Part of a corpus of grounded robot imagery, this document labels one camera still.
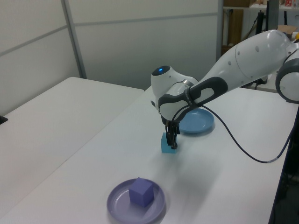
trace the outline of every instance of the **shelf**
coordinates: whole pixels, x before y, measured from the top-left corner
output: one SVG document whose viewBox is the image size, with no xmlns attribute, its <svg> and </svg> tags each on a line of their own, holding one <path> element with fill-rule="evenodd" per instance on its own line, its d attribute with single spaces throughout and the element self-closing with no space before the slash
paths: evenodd
<svg viewBox="0 0 299 224">
<path fill-rule="evenodd" d="M 259 4 L 253 4 L 252 6 L 250 6 L 250 8 L 257 8 L 257 9 L 266 9 L 266 7 L 267 7 L 266 5 L 259 5 Z M 284 5 L 280 5 L 279 10 L 299 12 L 299 8 L 292 8 L 290 6 L 284 6 Z"/>
<path fill-rule="evenodd" d="M 224 9 L 265 9 L 266 10 L 266 5 L 259 5 L 259 4 L 253 4 L 250 7 L 229 7 L 229 6 L 224 6 Z M 284 6 L 284 5 L 280 5 L 279 6 L 279 10 L 282 11 L 298 11 L 299 12 L 299 8 L 292 8 L 292 7 L 288 7 L 288 6 Z"/>
</svg>

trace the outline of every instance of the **white wall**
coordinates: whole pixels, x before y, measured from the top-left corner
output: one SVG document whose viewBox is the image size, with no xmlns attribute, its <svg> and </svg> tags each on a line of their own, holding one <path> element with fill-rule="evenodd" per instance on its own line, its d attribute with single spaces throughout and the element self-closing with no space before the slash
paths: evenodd
<svg viewBox="0 0 299 224">
<path fill-rule="evenodd" d="M 0 115 L 79 77 L 59 0 L 0 0 Z"/>
<path fill-rule="evenodd" d="M 161 65 L 201 79 L 216 60 L 218 0 L 69 0 L 88 79 L 146 89 Z"/>
</svg>

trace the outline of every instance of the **purple plate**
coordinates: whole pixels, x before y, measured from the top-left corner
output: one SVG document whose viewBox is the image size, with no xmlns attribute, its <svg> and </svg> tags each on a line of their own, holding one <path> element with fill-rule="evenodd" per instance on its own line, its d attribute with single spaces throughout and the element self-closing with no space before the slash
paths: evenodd
<svg viewBox="0 0 299 224">
<path fill-rule="evenodd" d="M 147 180 L 154 185 L 154 200 L 145 208 L 132 203 L 129 187 L 135 180 L 127 180 L 111 191 L 107 199 L 107 209 L 113 218 L 124 224 L 148 224 L 162 213 L 165 207 L 164 193 L 159 185 Z"/>
</svg>

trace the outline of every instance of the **blue cube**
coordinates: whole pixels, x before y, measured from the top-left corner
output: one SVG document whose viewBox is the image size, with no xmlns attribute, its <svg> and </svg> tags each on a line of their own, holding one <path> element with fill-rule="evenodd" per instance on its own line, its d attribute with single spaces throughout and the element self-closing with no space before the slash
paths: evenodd
<svg viewBox="0 0 299 224">
<path fill-rule="evenodd" d="M 164 132 L 161 138 L 161 150 L 162 153 L 177 153 L 177 149 L 172 149 L 171 146 L 167 144 L 166 133 Z"/>
<path fill-rule="evenodd" d="M 137 178 L 129 187 L 130 201 L 146 207 L 154 200 L 154 186 L 151 182 Z"/>
</svg>

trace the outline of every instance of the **purple cube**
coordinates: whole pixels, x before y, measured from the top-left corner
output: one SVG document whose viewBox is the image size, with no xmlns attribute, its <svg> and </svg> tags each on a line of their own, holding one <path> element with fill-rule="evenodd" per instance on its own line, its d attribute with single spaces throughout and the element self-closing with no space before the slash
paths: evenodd
<svg viewBox="0 0 299 224">
<path fill-rule="evenodd" d="M 137 178 L 129 187 L 130 201 L 146 207 L 154 200 L 154 186 L 151 182 Z"/>
</svg>

